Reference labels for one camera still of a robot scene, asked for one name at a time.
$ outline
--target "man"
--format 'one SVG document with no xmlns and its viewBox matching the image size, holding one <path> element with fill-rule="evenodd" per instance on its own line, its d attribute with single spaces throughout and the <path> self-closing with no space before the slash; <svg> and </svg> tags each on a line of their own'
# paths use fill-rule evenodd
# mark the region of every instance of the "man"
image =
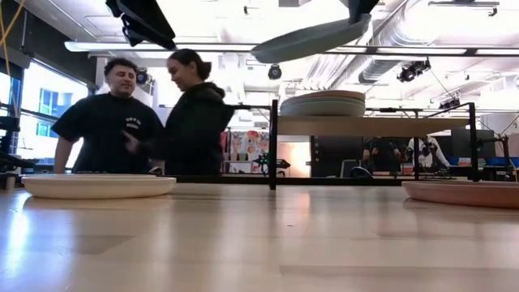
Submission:
<svg viewBox="0 0 519 292">
<path fill-rule="evenodd" d="M 374 171 L 400 170 L 401 153 L 397 142 L 390 138 L 375 137 L 364 144 L 362 163 L 371 173 Z"/>
<path fill-rule="evenodd" d="M 444 153 L 441 151 L 438 141 L 434 137 L 426 136 L 418 139 L 418 150 L 420 152 L 418 155 L 418 163 L 427 172 L 438 171 L 441 166 L 446 168 L 450 166 Z M 405 156 L 406 158 L 412 157 L 414 165 L 414 138 L 411 138 L 409 141 Z"/>
<path fill-rule="evenodd" d="M 53 125 L 59 135 L 54 157 L 54 173 L 63 174 L 72 145 L 83 138 L 83 147 L 73 173 L 144 174 L 149 159 L 125 148 L 123 132 L 140 140 L 151 140 L 163 129 L 157 114 L 132 97 L 137 66 L 115 58 L 105 66 L 105 82 L 110 91 L 78 101 Z"/>
</svg>

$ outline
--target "shelf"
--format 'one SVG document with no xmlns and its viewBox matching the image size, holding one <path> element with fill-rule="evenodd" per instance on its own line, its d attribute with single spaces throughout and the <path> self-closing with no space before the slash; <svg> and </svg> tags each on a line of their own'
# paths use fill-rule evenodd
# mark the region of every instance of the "shelf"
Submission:
<svg viewBox="0 0 519 292">
<path fill-rule="evenodd" d="M 425 136 L 465 127 L 465 118 L 278 117 L 278 135 Z"/>
</svg>

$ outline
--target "wooden table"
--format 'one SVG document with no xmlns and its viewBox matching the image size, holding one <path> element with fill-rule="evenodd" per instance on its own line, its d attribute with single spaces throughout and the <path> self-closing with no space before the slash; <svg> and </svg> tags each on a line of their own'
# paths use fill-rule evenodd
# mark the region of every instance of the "wooden table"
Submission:
<svg viewBox="0 0 519 292">
<path fill-rule="evenodd" d="M 0 291 L 514 291 L 517 212 L 400 187 L 178 185 L 136 200 L 0 196 Z"/>
</svg>

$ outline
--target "dark hair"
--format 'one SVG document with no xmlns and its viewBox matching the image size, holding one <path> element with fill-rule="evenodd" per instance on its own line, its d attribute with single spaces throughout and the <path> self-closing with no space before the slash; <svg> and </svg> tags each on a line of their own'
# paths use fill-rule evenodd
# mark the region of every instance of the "dark hair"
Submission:
<svg viewBox="0 0 519 292">
<path fill-rule="evenodd" d="M 133 71 L 135 71 L 135 73 L 137 74 L 137 65 L 135 65 L 135 63 L 133 63 L 132 61 L 125 59 L 125 58 L 113 58 L 106 63 L 105 77 L 108 76 L 108 74 L 112 71 L 112 69 L 114 69 L 114 67 L 117 65 L 129 67 L 129 68 L 133 69 Z"/>
<path fill-rule="evenodd" d="M 169 56 L 170 59 L 177 60 L 182 65 L 187 66 L 191 62 L 196 65 L 196 74 L 202 79 L 206 80 L 211 74 L 211 63 L 202 61 L 198 53 L 192 49 L 179 49 Z"/>
</svg>

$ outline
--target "black hoodie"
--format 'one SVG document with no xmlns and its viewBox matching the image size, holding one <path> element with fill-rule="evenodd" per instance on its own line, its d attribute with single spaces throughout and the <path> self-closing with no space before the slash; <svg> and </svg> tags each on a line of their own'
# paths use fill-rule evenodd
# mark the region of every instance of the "black hoodie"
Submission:
<svg viewBox="0 0 519 292">
<path fill-rule="evenodd" d="M 221 133 L 234 115 L 225 91 L 213 83 L 187 89 L 171 110 L 162 136 L 146 144 L 150 157 L 165 161 L 166 175 L 218 175 Z"/>
</svg>

